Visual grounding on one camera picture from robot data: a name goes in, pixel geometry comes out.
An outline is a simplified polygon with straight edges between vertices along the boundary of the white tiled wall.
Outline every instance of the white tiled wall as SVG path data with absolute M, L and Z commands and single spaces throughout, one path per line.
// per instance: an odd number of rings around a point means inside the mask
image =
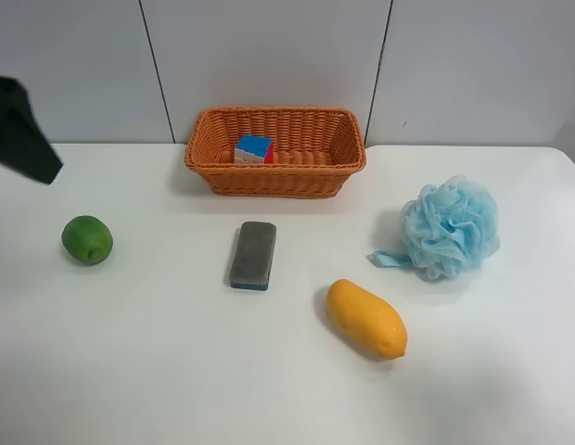
M 390 0 L 143 0 L 177 141 L 205 107 L 329 105 L 365 128 Z
M 390 0 L 141 1 L 0 0 L 0 74 L 53 141 L 184 142 L 220 105 L 341 106 L 365 130 Z M 575 160 L 575 0 L 394 0 L 366 142 Z
M 395 0 L 368 142 L 575 158 L 575 0 Z
M 172 141 L 136 0 L 0 0 L 0 74 L 53 141 Z

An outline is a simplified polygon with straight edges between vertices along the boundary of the tile grout line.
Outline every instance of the tile grout line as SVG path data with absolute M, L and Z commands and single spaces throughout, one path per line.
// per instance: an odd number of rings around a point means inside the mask
M 156 55 L 154 54 L 154 46 L 151 44 L 151 36 L 149 35 L 149 29 L 147 28 L 146 13 L 143 10 L 143 3 L 141 0 L 139 2 L 139 9 L 141 9 L 141 18 L 143 19 L 143 26 L 146 29 L 147 42 L 149 43 L 149 51 L 151 52 L 151 58 L 154 61 L 154 68 L 156 69 L 156 77 L 158 77 L 158 85 L 160 86 L 161 100 L 164 103 L 164 110 L 166 111 L 166 119 L 168 119 L 168 126 L 170 127 L 170 135 L 172 136 L 172 142 L 176 144 L 176 139 L 174 139 L 173 123 L 170 120 L 170 112 L 168 111 L 168 104 L 166 103 L 166 96 L 164 95 L 164 87 L 161 85 L 160 70 L 158 70 L 158 62 L 156 62 Z
M 370 111 L 368 112 L 368 122 L 365 125 L 364 145 L 368 138 L 368 131 L 370 130 L 370 121 L 372 120 L 372 111 L 374 109 L 374 99 L 377 96 L 378 80 L 380 78 L 380 69 L 382 68 L 382 58 L 384 57 L 384 48 L 387 42 L 387 33 L 389 32 L 390 14 L 392 13 L 392 5 L 395 0 L 390 0 L 389 14 L 387 16 L 387 24 L 384 28 L 384 36 L 382 37 L 382 46 L 380 47 L 380 56 L 378 56 L 377 77 L 374 81 L 374 90 L 372 91 L 372 100 L 370 101 Z

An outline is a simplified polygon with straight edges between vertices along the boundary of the black cloth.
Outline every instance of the black cloth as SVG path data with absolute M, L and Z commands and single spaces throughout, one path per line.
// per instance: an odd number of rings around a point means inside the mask
M 0 77 L 0 163 L 45 184 L 63 166 L 32 115 L 26 90 L 7 77 Z

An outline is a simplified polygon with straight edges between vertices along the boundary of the basket rim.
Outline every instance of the basket rim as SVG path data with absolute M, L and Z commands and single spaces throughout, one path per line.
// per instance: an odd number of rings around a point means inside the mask
M 332 165 L 293 165 L 293 164 L 234 164 L 230 162 L 220 163 L 220 162 L 195 162 L 192 157 L 192 145 L 194 144 L 195 137 L 197 135 L 197 128 L 201 124 L 201 121 L 205 119 L 210 114 L 223 113 L 223 112 L 249 112 L 249 111 L 275 111 L 275 110 L 285 110 L 285 111 L 322 111 L 327 113 L 335 113 L 344 115 L 347 119 L 353 121 L 356 145 L 358 148 L 359 159 L 356 162 L 351 162 L 348 164 L 332 164 Z M 253 174 L 259 170 L 259 172 L 264 172 L 271 169 L 280 169 L 282 173 L 297 174 L 295 172 L 288 172 L 291 170 L 306 170 L 307 174 L 317 173 L 317 174 L 353 174 L 359 172 L 365 167 L 365 147 L 364 140 L 362 139 L 362 134 L 360 133 L 360 124 L 356 116 L 346 108 L 342 107 L 315 107 L 315 106 L 227 106 L 227 107 L 213 107 L 206 108 L 202 110 L 195 125 L 193 131 L 191 132 L 191 137 L 186 144 L 185 150 L 185 165 L 189 170 L 194 172 L 217 172 L 222 174 L 223 172 L 229 173 L 231 169 L 232 174 Z

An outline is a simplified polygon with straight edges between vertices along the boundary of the rubik's cube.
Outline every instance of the rubik's cube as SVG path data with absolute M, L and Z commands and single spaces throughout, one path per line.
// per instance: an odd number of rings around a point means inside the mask
M 234 149 L 235 164 L 272 164 L 274 144 L 270 137 L 245 135 Z

